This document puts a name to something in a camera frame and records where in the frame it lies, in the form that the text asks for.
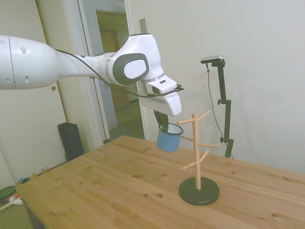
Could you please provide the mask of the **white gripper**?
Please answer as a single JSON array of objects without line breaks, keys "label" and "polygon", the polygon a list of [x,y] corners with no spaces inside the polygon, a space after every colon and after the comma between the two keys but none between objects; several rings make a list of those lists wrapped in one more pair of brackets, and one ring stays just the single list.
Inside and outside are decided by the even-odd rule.
[{"label": "white gripper", "polygon": [[140,103],[154,110],[156,121],[162,125],[164,132],[169,127],[168,115],[175,116],[182,111],[180,97],[177,92],[173,92],[176,88],[175,81],[139,82],[139,95],[149,97],[140,97]]}]

